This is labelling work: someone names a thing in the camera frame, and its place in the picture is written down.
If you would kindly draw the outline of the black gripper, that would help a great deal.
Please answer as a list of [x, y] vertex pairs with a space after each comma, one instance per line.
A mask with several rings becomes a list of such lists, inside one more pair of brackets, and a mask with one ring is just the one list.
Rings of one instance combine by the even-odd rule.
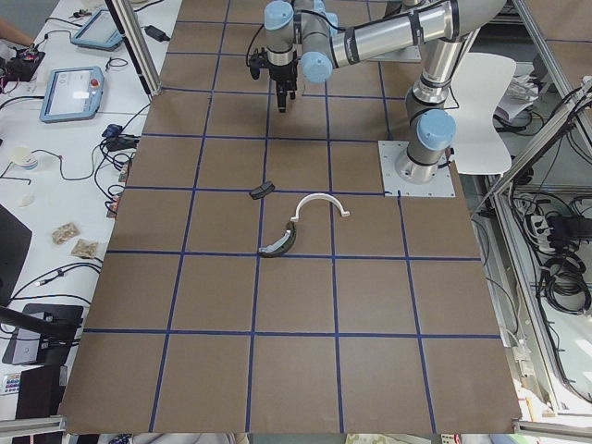
[[287, 111], [288, 95], [291, 100], [296, 99], [297, 91], [297, 52], [276, 53], [264, 48], [256, 48], [248, 55], [248, 68], [253, 80], [260, 78], [261, 70], [267, 69], [270, 78], [276, 83], [277, 110], [279, 113]]

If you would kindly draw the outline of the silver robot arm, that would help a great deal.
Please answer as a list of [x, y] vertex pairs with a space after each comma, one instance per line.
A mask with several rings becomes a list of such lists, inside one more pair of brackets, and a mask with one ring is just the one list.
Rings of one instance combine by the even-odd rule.
[[456, 133], [454, 118], [444, 109], [450, 84], [464, 54], [470, 48], [470, 35], [491, 21], [505, 5], [503, 1], [445, 1], [443, 36], [431, 39], [419, 24], [422, 6], [436, 1], [405, 1], [413, 37], [427, 51], [420, 78], [405, 98], [411, 141], [396, 161], [398, 174], [413, 184], [425, 184], [438, 171], [439, 159], [450, 148]]
[[460, 3], [427, 2], [398, 14], [348, 28], [323, 1], [271, 1], [265, 6], [265, 47], [249, 49], [246, 66], [253, 79], [262, 70], [276, 83], [277, 109], [296, 97], [298, 74], [326, 82], [333, 71], [367, 59], [460, 34]]

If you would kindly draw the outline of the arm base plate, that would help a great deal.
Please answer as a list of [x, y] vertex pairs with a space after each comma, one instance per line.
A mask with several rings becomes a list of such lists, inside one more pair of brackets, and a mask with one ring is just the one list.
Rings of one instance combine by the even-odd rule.
[[395, 63], [420, 63], [421, 60], [422, 57], [418, 46], [394, 50], [371, 58], [371, 61]]
[[384, 194], [388, 197], [454, 198], [445, 155], [432, 166], [420, 166], [408, 156], [408, 142], [379, 141]]

